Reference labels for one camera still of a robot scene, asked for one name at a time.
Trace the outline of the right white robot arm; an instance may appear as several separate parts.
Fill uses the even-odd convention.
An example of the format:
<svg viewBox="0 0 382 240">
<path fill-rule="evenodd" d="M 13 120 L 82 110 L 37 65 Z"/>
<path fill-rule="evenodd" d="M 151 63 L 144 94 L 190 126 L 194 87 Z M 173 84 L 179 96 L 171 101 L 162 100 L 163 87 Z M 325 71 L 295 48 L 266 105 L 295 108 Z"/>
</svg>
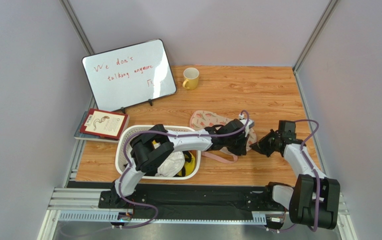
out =
<svg viewBox="0 0 382 240">
<path fill-rule="evenodd" d="M 340 201 L 340 183 L 327 177 L 310 158 L 306 142 L 298 139 L 296 121 L 281 120 L 278 129 L 250 145 L 254 151 L 270 157 L 279 152 L 294 171 L 294 187 L 282 183 L 268 184 L 272 200 L 284 206 L 294 224 L 312 230 L 333 230 L 337 225 Z"/>
</svg>

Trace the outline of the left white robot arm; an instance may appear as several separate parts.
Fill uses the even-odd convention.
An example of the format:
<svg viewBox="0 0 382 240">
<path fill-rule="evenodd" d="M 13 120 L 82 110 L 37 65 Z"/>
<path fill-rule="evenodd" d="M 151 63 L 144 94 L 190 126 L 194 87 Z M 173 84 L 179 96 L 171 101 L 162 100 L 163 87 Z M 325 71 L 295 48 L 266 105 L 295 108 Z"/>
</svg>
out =
<svg viewBox="0 0 382 240">
<path fill-rule="evenodd" d="M 175 152 L 218 151 L 222 148 L 237 156 L 247 153 L 251 119 L 234 119 L 226 125 L 214 125 L 198 131 L 172 131 L 157 124 L 149 130 L 128 137 L 122 147 L 122 155 L 128 164 L 121 177 L 114 182 L 118 197 L 134 193 L 135 187 L 146 173 L 160 167 Z"/>
</svg>

